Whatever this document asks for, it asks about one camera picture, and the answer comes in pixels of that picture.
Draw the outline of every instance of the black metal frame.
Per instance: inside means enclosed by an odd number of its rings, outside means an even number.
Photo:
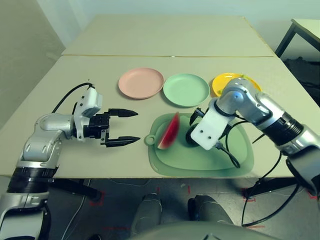
[[[266,179],[255,187],[254,192],[250,195],[250,197],[269,193],[274,190],[282,189],[292,185],[296,185],[297,183],[298,182],[294,177],[272,178],[270,180]],[[248,198],[252,189],[253,189],[253,186],[243,190],[243,196],[245,198]]]
[[[79,182],[64,178],[55,178],[50,187],[67,191],[70,193],[82,195],[88,197],[93,202],[98,202],[102,196],[102,193],[95,188],[84,185],[84,179],[80,179]]]
[[[320,52],[319,40],[307,34],[305,31],[303,31],[303,29],[299,25],[293,22],[289,30],[286,32],[285,36],[283,37],[282,41],[280,42],[279,46],[275,50],[275,54],[279,58],[284,53],[284,51],[286,50],[287,46],[289,45],[289,43],[291,42],[295,34],[300,35],[304,40],[306,40],[309,44],[311,44],[313,47],[315,47],[315,49],[317,49]]]

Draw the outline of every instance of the watermelon slice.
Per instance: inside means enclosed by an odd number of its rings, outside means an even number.
[[[167,149],[175,142],[178,135],[178,131],[179,131],[179,125],[180,125],[180,118],[179,118],[179,112],[177,112],[173,116],[166,130],[164,131],[157,145],[158,149],[162,149],[162,150]]]

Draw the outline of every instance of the table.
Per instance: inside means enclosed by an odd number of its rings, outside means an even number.
[[[63,55],[274,57],[242,16],[98,15]]]
[[[275,50],[275,54],[280,58],[295,34],[299,34],[309,44],[320,51],[320,20],[293,18],[291,21],[292,24]]]
[[[139,56],[62,56],[39,82],[10,120],[0,131],[0,175],[11,175],[23,145],[33,132],[37,118],[50,113],[65,93],[77,84],[94,83],[103,95],[102,110],[125,108],[139,116],[114,117],[110,122],[110,137],[137,136],[142,139],[125,147],[105,148],[96,139],[86,143],[65,141],[59,159],[57,178],[162,178],[149,164],[143,138],[152,122],[166,113],[192,113],[195,108],[180,108],[170,104],[160,92],[145,100],[124,97],[118,90],[119,77],[129,69],[150,67],[164,78],[177,73],[196,74],[207,82],[220,73],[244,73],[255,79],[262,89],[297,120],[320,132],[320,109],[309,94],[277,57],[139,57]],[[63,103],[59,113],[69,114],[82,95],[78,90]],[[210,98],[200,107],[206,108]],[[253,125],[243,125],[251,140],[259,132]],[[253,146],[253,170],[242,177],[261,177],[277,160],[279,152],[264,137]],[[270,177],[291,177],[285,161]]]

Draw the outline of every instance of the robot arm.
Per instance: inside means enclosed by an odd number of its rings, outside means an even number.
[[[237,111],[288,156],[286,164],[300,184],[319,195],[320,136],[292,118],[246,79],[231,80],[222,95],[210,101],[208,111],[191,132],[191,138],[204,149],[211,149]]]
[[[40,117],[34,132],[26,141],[6,193],[0,199],[0,240],[46,239],[50,224],[47,207],[49,185],[58,169],[63,141],[73,137],[100,139],[106,147],[134,143],[139,137],[121,136],[109,139],[110,116],[138,115],[126,109],[109,109],[96,114],[102,106],[102,96],[89,87],[77,102],[74,114],[51,113]]]

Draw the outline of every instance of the green cutting board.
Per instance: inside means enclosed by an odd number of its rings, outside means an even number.
[[[190,113],[179,114],[180,126],[173,145],[164,150],[158,149],[158,142],[173,116],[174,113],[159,116],[144,139],[148,145],[149,162],[157,173],[172,177],[236,177],[252,170],[254,154],[243,127],[236,126],[228,137],[229,150],[240,163],[240,168],[235,168],[222,150],[213,147],[207,151],[187,144],[185,135],[190,128]],[[220,141],[225,146],[225,138]]]

